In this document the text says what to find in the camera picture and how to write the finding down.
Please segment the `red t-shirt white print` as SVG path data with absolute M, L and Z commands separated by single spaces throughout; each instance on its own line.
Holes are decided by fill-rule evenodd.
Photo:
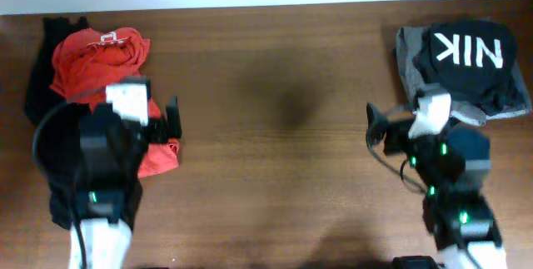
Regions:
M 49 86 L 64 98 L 119 82 L 125 77 L 140 76 L 147 60 L 151 40 L 132 27 L 110 32 L 85 28 L 67 36 L 52 52 L 53 78 Z M 105 102 L 102 92 L 79 98 L 91 111 Z M 139 177 L 150 177 L 179 167 L 179 141 L 171 138 L 164 144 L 150 144 L 142 159 Z

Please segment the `black crumpled garment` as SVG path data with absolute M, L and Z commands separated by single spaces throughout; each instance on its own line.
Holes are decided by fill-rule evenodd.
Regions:
M 80 122 L 93 113 L 78 97 L 64 98 L 49 86 L 52 83 L 52 52 L 72 33 L 89 26 L 85 17 L 70 22 L 66 17 L 45 17 L 44 38 L 27 86 L 24 112 L 36 128 L 32 154 L 51 192 L 49 210 L 52 222 L 68 230 L 72 227 L 70 190 L 81 167 Z

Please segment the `grey folded garment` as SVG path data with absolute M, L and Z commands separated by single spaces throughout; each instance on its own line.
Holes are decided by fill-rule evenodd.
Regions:
M 429 26 L 401 27 L 396 33 L 396 63 L 409 102 L 413 101 L 418 89 L 426 86 L 413 60 L 421 50 L 422 36 L 429 28 Z M 518 107 L 504 107 L 502 112 L 489 116 L 480 108 L 468 102 L 453 101 L 451 104 L 451 116 L 472 126 L 482 126 L 490 120 L 521 117 L 532 113 L 531 97 L 522 77 L 518 62 L 515 62 L 513 65 L 511 74 L 512 81 L 515 83 L 518 93 L 525 100 L 524 103 Z

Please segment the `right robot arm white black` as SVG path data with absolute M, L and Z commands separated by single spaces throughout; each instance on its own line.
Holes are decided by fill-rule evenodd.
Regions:
M 491 170 L 489 139 L 450 119 L 436 135 L 409 138 L 411 118 L 389 120 L 367 104 L 369 153 L 422 197 L 422 220 L 433 237 L 431 257 L 396 257 L 394 268 L 506 268 L 496 216 L 481 189 Z

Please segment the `black folded shirt white letters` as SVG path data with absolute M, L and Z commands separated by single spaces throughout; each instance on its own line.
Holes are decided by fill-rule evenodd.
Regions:
M 492 116 L 524 103 L 512 76 L 516 54 L 506 25 L 461 20 L 431 25 L 414 63 L 425 82 L 440 84 L 453 100 Z

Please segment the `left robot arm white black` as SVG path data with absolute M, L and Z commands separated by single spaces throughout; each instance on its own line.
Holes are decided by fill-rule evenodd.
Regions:
M 80 122 L 81 167 L 70 190 L 71 268 L 120 268 L 142 197 L 138 173 L 150 144 L 182 135 L 177 98 L 147 126 L 104 102 Z

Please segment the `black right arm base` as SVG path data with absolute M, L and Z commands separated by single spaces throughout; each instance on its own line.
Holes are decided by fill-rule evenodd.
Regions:
M 429 256 L 395 257 L 391 264 L 393 269 L 443 269 L 440 263 Z

